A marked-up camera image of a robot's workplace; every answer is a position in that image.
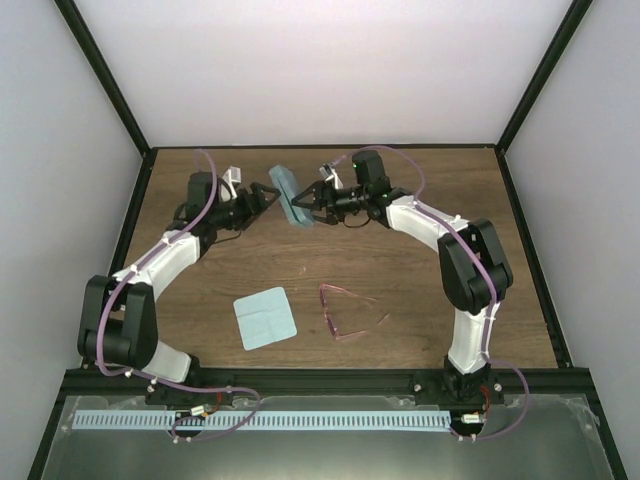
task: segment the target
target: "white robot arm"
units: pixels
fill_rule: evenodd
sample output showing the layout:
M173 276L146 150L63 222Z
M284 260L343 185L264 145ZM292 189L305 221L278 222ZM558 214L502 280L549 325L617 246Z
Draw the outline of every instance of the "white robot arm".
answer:
M277 189L259 183L252 183L251 191L238 189L240 169L235 167L216 180L222 188L216 189L215 201L200 221L197 217L212 192L210 172L191 176L187 201L178 208L174 221L153 248L112 276L96 275L89 280L78 333L78 352L82 356L96 358L100 319L107 298L119 288L121 293L112 310L124 310L124 320L109 317L106 323L102 340L106 362L126 365L175 383L184 382L190 371L199 367L196 357L158 339L156 300L183 270L216 243L219 230L246 230L280 195ZM265 193L271 194L271 198L267 199ZM183 232L192 221L197 224L189 232Z
M469 222L460 218L459 215L452 217L422 202L418 202L418 204L421 210L428 211L432 215L439 217L456 231L464 231L469 226ZM387 219L391 229L411 235L436 253L438 253L438 239L448 234L442 224L418 211L413 195L406 195L394 200L387 207ZM493 323L498 307L499 304L493 308L491 318L488 319L490 322L489 338L491 335L491 323ZM482 308L475 315L469 311L455 309L453 342L449 349L448 359L462 374L474 373L484 367L486 363L482 355L482 330L486 316L487 307Z
M488 373L491 325L499 302L513 283L495 229L487 220L468 222L460 216L452 217L416 201L406 190L392 188L376 151L357 153L352 161L357 186L343 188L334 166L324 165L320 169L324 180L314 182L296 196L293 205L324 212L324 216L314 214L314 218L329 225L337 225L347 215L364 210L371 220L407 233L438 253L443 288L455 312L453 341L445 358L445 383L458 398L477 392ZM457 232L458 239L449 229ZM493 305L491 287L459 240L476 255L476 261L491 279L497 297Z

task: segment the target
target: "blue cloth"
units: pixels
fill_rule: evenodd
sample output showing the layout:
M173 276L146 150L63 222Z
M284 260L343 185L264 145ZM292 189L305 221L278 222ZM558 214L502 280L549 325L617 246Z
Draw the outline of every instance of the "blue cloth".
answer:
M298 333L282 287L239 298L233 302L233 309L245 350L264 347Z
M276 165L269 170L269 176L273 186L280 190L280 205L289 223L299 227L313 226L313 216L308 209L291 205L291 200L300 193L300 187L291 170L282 165Z

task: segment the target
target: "white cable tray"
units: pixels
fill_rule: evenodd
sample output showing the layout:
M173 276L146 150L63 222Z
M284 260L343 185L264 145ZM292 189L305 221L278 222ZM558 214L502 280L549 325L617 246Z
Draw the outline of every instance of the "white cable tray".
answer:
M219 411L204 422L188 419L177 430L226 430L242 420L247 412ZM168 430L175 423L175 412L137 410L78 410L74 430ZM245 431L411 431L448 432L449 412L437 411L259 411L240 430Z

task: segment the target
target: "wooden surface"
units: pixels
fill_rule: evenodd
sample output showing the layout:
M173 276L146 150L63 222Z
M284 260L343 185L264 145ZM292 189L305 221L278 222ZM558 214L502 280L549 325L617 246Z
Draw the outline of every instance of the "wooden surface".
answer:
M344 153L328 149L212 150L222 173L242 168L244 185L271 185L269 168L290 168L301 187L319 178L323 163ZM495 225L515 281L494 324L491 354L522 367L554 367L555 361L524 251L495 155L489 149L407 150L422 167L422 200L469 220ZM401 157L383 153L392 184L414 190L419 177ZM191 150L161 150L151 175L127 264L160 237L174 209L186 198L195 171ZM350 162L339 172L355 183ZM356 225L363 217L350 218ZM223 232L221 238L230 232ZM408 235L379 224L360 229L290 225L274 204L239 239L213 246L173 282L158 300L161 339L197 355L206 366L400 368L442 366L453 332L453 307L442 291L437 255ZM377 302L332 294L329 309L342 333L372 328L366 335L336 341L318 297L330 283ZM234 300L284 287L297 335L245 351Z

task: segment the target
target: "white backdrop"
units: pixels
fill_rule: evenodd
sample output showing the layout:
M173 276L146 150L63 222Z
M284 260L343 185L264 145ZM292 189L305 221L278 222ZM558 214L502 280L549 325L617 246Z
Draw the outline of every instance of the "white backdrop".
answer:
M54 2L0 17L0 478L27 478L140 154Z
M78 0L153 146L498 140L570 0Z
M594 2L508 161L562 330L640 478L640 10Z

